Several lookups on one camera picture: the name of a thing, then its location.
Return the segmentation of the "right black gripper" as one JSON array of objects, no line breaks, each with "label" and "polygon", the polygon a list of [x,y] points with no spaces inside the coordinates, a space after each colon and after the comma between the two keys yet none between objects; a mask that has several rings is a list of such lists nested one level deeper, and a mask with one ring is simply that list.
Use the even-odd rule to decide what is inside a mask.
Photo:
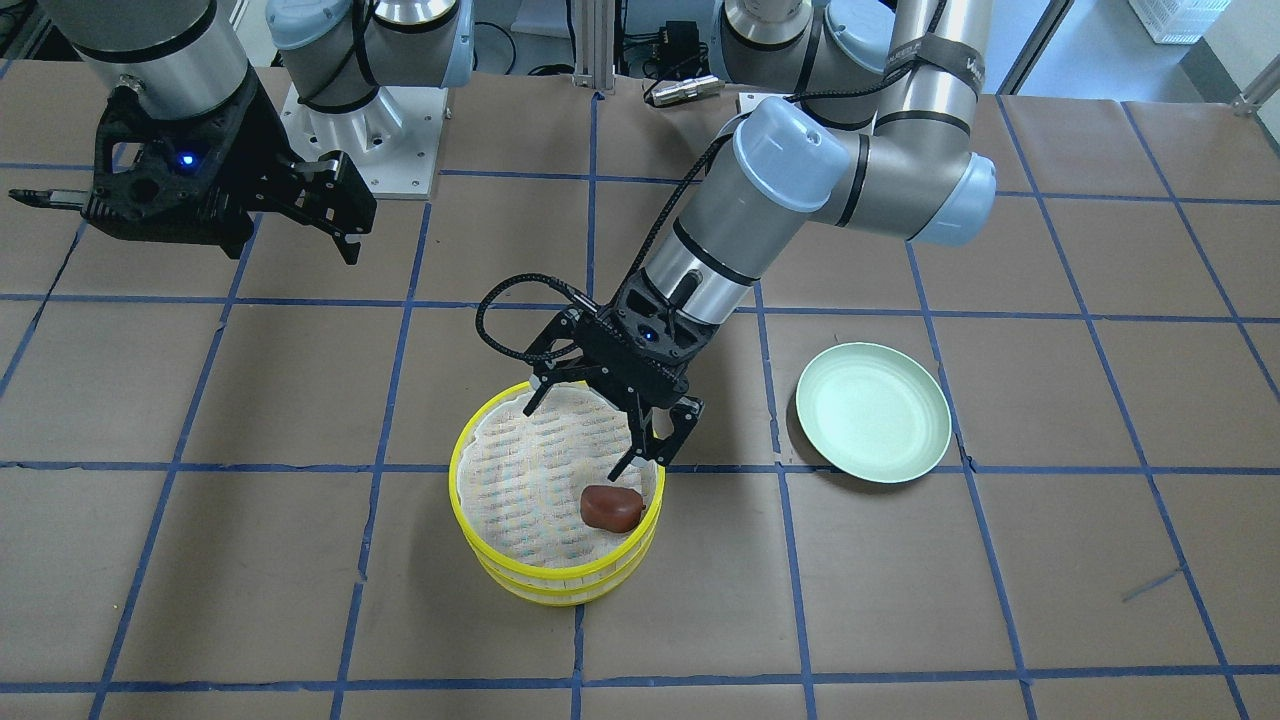
[{"label": "right black gripper", "polygon": [[300,160],[255,70],[212,110],[179,120],[151,117],[119,79],[79,214],[119,240],[218,246],[237,259],[253,233],[250,214],[269,210],[320,229],[356,265],[378,200],[347,152]]}]

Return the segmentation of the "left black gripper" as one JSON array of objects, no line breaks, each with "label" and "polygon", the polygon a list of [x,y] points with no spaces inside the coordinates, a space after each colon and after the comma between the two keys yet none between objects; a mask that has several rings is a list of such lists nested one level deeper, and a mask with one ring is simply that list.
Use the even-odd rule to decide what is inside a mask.
[{"label": "left black gripper", "polygon": [[[572,301],[529,345],[529,354],[548,355],[556,341],[568,340],[581,355],[534,363],[532,396],[524,415],[531,416],[559,384],[588,380],[613,404],[634,389],[637,395],[622,406],[630,446],[609,470],[608,482],[617,482],[631,466],[655,462],[666,468],[700,421],[703,401],[689,396],[687,369],[712,338],[712,324],[684,313],[644,270],[636,270],[614,301],[602,306]],[[657,407],[668,409],[667,436],[654,427]]]}]

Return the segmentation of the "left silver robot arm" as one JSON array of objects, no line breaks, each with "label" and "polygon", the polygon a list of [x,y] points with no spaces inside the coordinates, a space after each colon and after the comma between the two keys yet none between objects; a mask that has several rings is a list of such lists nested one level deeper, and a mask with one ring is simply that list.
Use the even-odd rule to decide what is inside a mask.
[{"label": "left silver robot arm", "polygon": [[893,240],[965,243],[995,202],[972,151],[988,1],[724,1],[733,82],[765,97],[733,118],[669,196],[613,296],[557,278],[567,306],[518,357],[539,407],[584,382],[627,418],[602,462],[672,461],[701,414],[687,368],[806,222]]}]

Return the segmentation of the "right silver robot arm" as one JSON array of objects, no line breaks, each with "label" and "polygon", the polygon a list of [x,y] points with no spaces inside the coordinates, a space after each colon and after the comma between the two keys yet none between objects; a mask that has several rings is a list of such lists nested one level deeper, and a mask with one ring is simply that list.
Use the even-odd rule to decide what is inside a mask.
[{"label": "right silver robot arm", "polygon": [[468,82],[471,1],[269,1],[296,106],[278,111],[219,1],[45,1],[109,95],[86,190],[12,190],[118,240],[239,259],[252,217],[321,231],[347,265],[396,163],[421,164],[410,99]]}]

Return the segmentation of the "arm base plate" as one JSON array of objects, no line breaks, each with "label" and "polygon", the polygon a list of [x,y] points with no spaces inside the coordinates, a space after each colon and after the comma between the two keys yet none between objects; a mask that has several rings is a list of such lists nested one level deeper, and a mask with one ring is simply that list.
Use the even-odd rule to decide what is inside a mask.
[{"label": "arm base plate", "polygon": [[325,114],[301,105],[292,87],[282,123],[291,146],[307,160],[346,152],[376,199],[426,201],[436,178],[448,100],[447,88],[384,87],[365,108]]}]

